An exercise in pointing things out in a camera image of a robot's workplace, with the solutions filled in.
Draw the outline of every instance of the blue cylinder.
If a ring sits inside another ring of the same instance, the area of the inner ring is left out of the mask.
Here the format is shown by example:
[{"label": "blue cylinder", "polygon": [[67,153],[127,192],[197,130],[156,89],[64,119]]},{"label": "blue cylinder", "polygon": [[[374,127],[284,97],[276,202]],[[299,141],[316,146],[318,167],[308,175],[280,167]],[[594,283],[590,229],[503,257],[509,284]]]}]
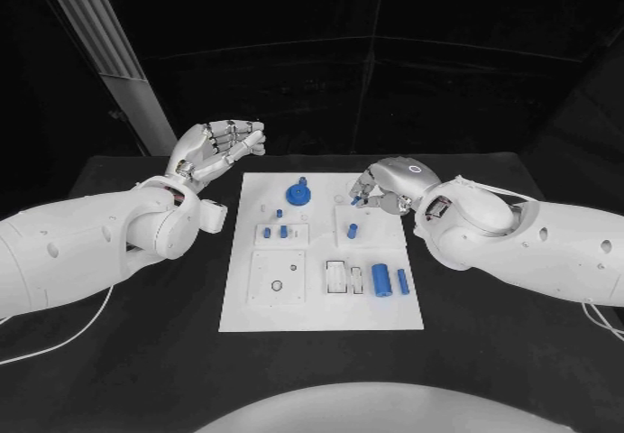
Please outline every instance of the blue cylinder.
[{"label": "blue cylinder", "polygon": [[401,293],[404,295],[410,294],[410,287],[407,285],[407,277],[406,277],[406,269],[400,269],[400,284],[401,284]]},{"label": "blue cylinder", "polygon": [[286,191],[286,199],[289,203],[295,206],[303,206],[309,203],[313,194],[310,188],[308,187],[309,181],[306,178],[299,179],[299,184],[293,185]]},{"label": "blue cylinder", "polygon": [[351,239],[355,239],[355,236],[358,235],[358,225],[357,224],[352,224],[351,226],[349,226],[349,233],[348,233],[348,237],[351,238]]},{"label": "blue cylinder", "polygon": [[388,265],[384,263],[374,265],[374,284],[375,296],[382,298],[393,295],[391,275],[388,274]]}]

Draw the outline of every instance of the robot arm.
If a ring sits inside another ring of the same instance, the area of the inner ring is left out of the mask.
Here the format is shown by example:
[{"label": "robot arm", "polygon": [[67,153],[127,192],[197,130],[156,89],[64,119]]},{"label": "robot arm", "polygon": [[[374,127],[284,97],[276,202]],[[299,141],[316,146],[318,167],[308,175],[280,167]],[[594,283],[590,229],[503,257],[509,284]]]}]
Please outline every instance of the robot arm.
[{"label": "robot arm", "polygon": [[[382,196],[369,196],[380,186]],[[496,194],[525,202],[508,205]],[[411,158],[371,165],[352,197],[358,207],[416,211],[416,235],[455,270],[472,267],[560,299],[624,306],[624,216],[534,200],[460,176],[443,183]]]},{"label": "robot arm", "polygon": [[86,298],[179,258],[199,229],[221,230],[227,207],[198,193],[246,155],[264,154],[263,129],[259,122],[198,124],[179,140],[166,176],[0,222],[0,318]]}]

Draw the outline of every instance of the hole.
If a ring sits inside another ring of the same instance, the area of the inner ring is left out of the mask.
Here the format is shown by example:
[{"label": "hole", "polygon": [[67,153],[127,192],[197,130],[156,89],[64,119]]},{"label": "hole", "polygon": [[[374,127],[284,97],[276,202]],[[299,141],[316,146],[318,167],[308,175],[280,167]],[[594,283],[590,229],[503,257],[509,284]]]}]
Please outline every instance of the hole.
[{"label": "hole", "polygon": [[112,229],[107,226],[101,228],[101,233],[104,234],[107,242],[112,242]]},{"label": "hole", "polygon": [[612,253],[612,250],[613,250],[614,246],[612,245],[612,241],[610,241],[610,240],[603,241],[603,243],[601,243],[601,248],[603,248],[603,251],[604,251],[607,254]]},{"label": "hole", "polygon": [[60,248],[52,243],[48,244],[48,254],[55,259],[60,257]]}]

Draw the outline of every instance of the white board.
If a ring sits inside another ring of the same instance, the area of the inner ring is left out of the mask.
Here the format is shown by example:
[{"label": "white board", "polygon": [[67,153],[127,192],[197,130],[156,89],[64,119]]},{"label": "white board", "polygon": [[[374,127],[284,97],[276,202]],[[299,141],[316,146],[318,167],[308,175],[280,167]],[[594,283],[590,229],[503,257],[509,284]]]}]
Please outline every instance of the white board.
[{"label": "white board", "polygon": [[[349,190],[359,175],[246,174],[220,332],[424,328],[401,217],[351,206]],[[296,207],[286,200],[286,190],[302,176],[312,201]],[[351,223],[359,226],[355,239],[348,237]],[[280,236],[282,226],[289,227],[287,238]],[[266,227],[270,238],[264,238]],[[328,293],[328,261],[345,262],[348,293]],[[393,296],[385,298],[375,296],[371,268],[377,263],[390,268]],[[362,270],[362,294],[354,293],[352,267]],[[401,293],[400,269],[406,269],[408,295]]]}]

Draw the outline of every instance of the black table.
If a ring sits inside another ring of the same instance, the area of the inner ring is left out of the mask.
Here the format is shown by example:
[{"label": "black table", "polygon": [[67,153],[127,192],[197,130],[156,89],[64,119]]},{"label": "black table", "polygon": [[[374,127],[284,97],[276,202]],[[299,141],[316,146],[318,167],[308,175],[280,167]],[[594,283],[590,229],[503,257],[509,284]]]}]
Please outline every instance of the black table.
[{"label": "black table", "polygon": [[[443,180],[467,179],[541,198],[512,153],[418,155]],[[378,156],[246,157],[202,192],[230,208],[173,262],[116,286],[110,305],[63,349],[0,367],[0,431],[201,428],[248,403],[338,382],[407,382],[501,401],[583,432],[623,431],[624,345],[581,306],[457,272],[431,257],[404,219],[424,331],[221,334],[220,315],[246,171],[362,171]],[[165,158],[91,159],[81,197],[130,189]],[[104,292],[0,327],[2,358],[64,341]]]}]

